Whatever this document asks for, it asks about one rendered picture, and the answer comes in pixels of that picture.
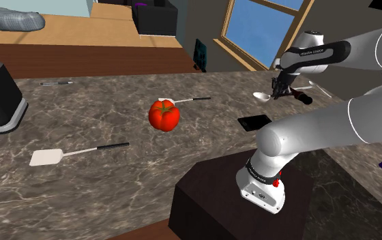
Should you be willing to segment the red tomato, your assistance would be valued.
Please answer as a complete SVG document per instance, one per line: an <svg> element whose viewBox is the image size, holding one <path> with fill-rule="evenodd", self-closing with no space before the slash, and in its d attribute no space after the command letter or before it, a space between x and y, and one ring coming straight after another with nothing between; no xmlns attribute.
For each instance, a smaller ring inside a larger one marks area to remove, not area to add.
<svg viewBox="0 0 382 240"><path fill-rule="evenodd" d="M170 132L180 119L180 111L175 105L168 101L155 101L149 109L149 122L157 130Z"/></svg>

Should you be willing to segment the dark teal rack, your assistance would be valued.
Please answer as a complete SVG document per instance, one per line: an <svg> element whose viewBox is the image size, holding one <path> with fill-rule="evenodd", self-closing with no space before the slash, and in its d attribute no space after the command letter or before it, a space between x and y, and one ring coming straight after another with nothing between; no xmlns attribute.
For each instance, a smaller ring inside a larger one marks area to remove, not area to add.
<svg viewBox="0 0 382 240"><path fill-rule="evenodd" d="M194 68L206 72L207 47L199 39L196 39L193 54Z"/></svg>

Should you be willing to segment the white fork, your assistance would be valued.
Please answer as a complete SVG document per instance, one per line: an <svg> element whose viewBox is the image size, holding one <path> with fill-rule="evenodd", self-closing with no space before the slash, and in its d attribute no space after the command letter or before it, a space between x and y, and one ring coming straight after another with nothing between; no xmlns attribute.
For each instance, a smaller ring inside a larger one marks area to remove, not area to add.
<svg viewBox="0 0 382 240"><path fill-rule="evenodd" d="M318 84L312 82L311 80L308 81L310 85L312 85L313 87L317 87L319 90L321 90L326 96L328 96L329 98L332 98L332 96L326 92L326 90L324 90L323 88L321 88Z"/></svg>

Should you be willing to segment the dark robot stand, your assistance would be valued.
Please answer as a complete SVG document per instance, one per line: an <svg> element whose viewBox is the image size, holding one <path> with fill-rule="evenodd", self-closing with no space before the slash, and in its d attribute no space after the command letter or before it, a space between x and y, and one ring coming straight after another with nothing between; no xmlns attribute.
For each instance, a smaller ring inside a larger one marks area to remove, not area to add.
<svg viewBox="0 0 382 240"><path fill-rule="evenodd" d="M252 150L196 163L176 184L169 228L181 240L302 240L314 181L282 171L285 204L272 214L244 199L235 175Z"/></svg>

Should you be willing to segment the black smartphone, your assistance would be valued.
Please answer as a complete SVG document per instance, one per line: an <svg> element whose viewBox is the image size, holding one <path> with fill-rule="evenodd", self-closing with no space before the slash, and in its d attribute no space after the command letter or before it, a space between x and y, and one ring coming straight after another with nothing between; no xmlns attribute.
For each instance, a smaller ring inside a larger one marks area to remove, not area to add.
<svg viewBox="0 0 382 240"><path fill-rule="evenodd" d="M264 125L271 123L271 119L267 115L255 115L242 117L238 119L240 125L247 132L261 129Z"/></svg>

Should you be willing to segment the wooden table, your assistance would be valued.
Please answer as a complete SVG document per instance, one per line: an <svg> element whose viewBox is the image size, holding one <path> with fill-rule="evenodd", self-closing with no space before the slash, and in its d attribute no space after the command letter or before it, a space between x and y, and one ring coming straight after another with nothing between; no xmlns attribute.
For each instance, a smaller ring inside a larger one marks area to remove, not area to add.
<svg viewBox="0 0 382 240"><path fill-rule="evenodd" d="M139 35L130 6L94 3L89 18L45 14L45 28L0 31L0 44L179 48L173 36Z"/></svg>

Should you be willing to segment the grey cushion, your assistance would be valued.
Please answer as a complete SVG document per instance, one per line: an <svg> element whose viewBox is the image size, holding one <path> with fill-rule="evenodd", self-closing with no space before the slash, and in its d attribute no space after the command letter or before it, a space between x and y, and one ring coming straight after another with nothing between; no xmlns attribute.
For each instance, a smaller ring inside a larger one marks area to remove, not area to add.
<svg viewBox="0 0 382 240"><path fill-rule="evenodd" d="M46 21L38 12L20 12L0 7L0 31L39 31Z"/></svg>

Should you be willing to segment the window with wooden frame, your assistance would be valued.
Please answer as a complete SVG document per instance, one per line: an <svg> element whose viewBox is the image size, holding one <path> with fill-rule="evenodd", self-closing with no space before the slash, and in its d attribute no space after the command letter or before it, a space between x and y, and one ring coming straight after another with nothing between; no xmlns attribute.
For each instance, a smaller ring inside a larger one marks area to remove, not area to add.
<svg viewBox="0 0 382 240"><path fill-rule="evenodd" d="M246 70L272 70L291 46L314 0L229 0L214 42Z"/></svg>

